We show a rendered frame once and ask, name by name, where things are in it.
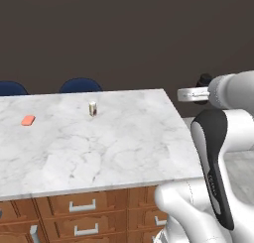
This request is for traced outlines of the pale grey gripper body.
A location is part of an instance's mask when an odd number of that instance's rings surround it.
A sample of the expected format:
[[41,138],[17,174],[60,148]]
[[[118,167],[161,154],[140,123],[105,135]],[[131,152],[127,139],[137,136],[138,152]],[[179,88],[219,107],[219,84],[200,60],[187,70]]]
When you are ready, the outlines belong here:
[[209,96],[208,87],[182,88],[177,92],[178,101],[196,102],[207,101]]

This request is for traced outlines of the white and brown shaker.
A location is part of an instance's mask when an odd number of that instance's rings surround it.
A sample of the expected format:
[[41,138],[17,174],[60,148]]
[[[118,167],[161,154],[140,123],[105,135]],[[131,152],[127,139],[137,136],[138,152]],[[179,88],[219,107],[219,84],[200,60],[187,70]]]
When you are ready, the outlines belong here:
[[89,102],[89,115],[94,117],[97,114],[97,104],[94,101]]

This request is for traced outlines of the dark blue chair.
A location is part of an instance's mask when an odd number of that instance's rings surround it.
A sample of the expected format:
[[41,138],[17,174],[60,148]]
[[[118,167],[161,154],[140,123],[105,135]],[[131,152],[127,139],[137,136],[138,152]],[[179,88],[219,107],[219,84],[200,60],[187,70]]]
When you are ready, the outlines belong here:
[[0,81],[0,96],[28,95],[26,88],[14,81]]
[[96,92],[101,86],[93,79],[78,77],[66,81],[60,88],[60,93]]

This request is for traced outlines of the wooden drawer front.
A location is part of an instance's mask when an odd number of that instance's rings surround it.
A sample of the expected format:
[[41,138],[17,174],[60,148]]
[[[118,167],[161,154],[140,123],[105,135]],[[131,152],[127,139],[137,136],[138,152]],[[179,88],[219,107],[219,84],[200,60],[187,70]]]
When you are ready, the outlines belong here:
[[37,219],[30,199],[0,201],[0,223]]
[[[96,199],[96,209],[84,212],[69,212],[69,202],[74,205],[91,204]],[[111,210],[120,210],[127,207],[127,190],[106,190],[77,194],[56,195],[47,197],[38,197],[36,203],[43,218],[53,218],[69,214],[102,212]]]
[[157,207],[146,207],[146,208],[132,208],[128,210],[128,229],[129,230],[138,230],[154,227],[155,216],[158,216],[160,220],[166,220],[167,214]]
[[153,243],[153,238],[160,231],[160,228],[129,231],[127,233],[127,243]]
[[34,225],[37,226],[40,243],[48,243],[39,221],[1,224],[0,243],[35,243],[30,233]]
[[94,224],[99,224],[99,232],[95,235],[106,233],[124,232],[126,230],[126,211],[102,212],[88,215],[73,215],[64,218],[45,219],[44,225],[51,240],[70,239],[75,237],[73,228],[79,230],[92,229]]
[[128,189],[128,207],[148,207],[155,206],[154,186],[134,187]]
[[126,233],[104,234],[80,239],[55,240],[50,243],[127,243]]

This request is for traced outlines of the orange-pink sponge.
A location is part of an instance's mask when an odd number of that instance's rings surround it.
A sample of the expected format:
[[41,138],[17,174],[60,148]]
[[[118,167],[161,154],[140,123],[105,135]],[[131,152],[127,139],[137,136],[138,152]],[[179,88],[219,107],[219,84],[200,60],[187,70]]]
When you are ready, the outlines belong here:
[[26,115],[22,120],[21,124],[23,126],[31,126],[35,121],[36,117],[34,115]]

